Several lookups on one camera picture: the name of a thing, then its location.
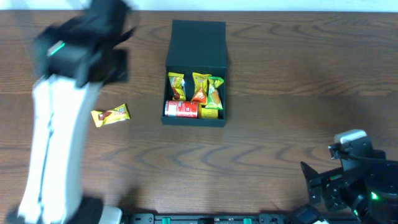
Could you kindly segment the red soda can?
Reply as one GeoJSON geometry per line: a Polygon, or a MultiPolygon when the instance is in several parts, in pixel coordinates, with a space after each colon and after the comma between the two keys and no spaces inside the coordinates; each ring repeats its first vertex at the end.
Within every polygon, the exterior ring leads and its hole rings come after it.
{"type": "Polygon", "coordinates": [[[198,118],[198,103],[191,101],[166,101],[165,116],[179,118],[198,118]]]}

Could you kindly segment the yellow chocolate wafer packet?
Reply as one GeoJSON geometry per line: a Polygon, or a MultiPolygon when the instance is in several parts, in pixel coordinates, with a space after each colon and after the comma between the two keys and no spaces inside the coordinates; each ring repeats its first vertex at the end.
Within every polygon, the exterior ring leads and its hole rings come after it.
{"type": "Polygon", "coordinates": [[[126,104],[106,111],[91,111],[93,121],[97,128],[131,119],[126,104]]]}

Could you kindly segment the black gift box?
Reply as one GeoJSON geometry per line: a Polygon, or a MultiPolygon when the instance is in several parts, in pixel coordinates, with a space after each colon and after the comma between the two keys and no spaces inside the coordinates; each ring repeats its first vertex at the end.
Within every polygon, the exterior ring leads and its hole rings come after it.
{"type": "Polygon", "coordinates": [[[228,84],[228,50],[226,23],[214,21],[172,22],[172,33],[165,62],[164,97],[161,121],[167,125],[223,127],[226,124],[226,93],[228,84]],[[193,72],[211,74],[224,79],[218,88],[223,110],[218,119],[181,118],[165,115],[165,103],[174,95],[169,72],[184,74],[187,100],[194,95],[193,72]]]}

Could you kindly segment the yellow orange snack packet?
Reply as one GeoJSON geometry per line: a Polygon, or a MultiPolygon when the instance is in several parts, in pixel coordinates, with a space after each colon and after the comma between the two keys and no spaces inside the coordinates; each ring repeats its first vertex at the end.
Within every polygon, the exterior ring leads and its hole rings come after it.
{"type": "Polygon", "coordinates": [[[208,80],[210,74],[192,73],[195,89],[192,101],[196,101],[199,105],[206,105],[208,101],[208,80]]]}

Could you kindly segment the small yellow candy packet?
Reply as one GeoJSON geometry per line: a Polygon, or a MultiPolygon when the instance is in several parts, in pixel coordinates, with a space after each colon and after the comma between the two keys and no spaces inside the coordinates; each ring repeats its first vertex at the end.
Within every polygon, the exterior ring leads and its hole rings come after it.
{"type": "Polygon", "coordinates": [[[218,119],[218,110],[205,108],[204,106],[199,106],[198,114],[200,119],[218,119]]]}

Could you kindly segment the green orange snack packet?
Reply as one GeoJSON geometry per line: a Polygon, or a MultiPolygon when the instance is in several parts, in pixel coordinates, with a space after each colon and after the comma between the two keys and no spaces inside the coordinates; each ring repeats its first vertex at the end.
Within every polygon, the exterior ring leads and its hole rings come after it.
{"type": "Polygon", "coordinates": [[[224,83],[221,77],[208,77],[208,101],[206,108],[213,110],[222,110],[223,105],[221,102],[218,88],[224,83]]]}

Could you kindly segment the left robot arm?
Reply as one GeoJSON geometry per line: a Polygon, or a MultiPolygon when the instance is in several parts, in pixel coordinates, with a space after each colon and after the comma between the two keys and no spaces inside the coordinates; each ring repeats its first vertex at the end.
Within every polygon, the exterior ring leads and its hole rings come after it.
{"type": "Polygon", "coordinates": [[[127,80],[128,52],[118,45],[124,1],[92,1],[81,15],[48,26],[34,40],[39,79],[32,89],[34,130],[24,196],[7,223],[126,223],[128,216],[83,194],[80,165],[87,125],[101,89],[127,80]]]}

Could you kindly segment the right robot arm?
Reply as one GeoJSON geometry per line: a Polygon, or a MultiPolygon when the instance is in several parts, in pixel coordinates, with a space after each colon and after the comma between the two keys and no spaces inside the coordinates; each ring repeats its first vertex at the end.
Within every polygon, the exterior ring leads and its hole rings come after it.
{"type": "Polygon", "coordinates": [[[340,167],[319,173],[301,162],[309,203],[295,210],[286,223],[325,222],[314,208],[320,202],[330,212],[350,209],[361,223],[397,223],[397,162],[374,149],[367,136],[328,148],[340,167]]]}

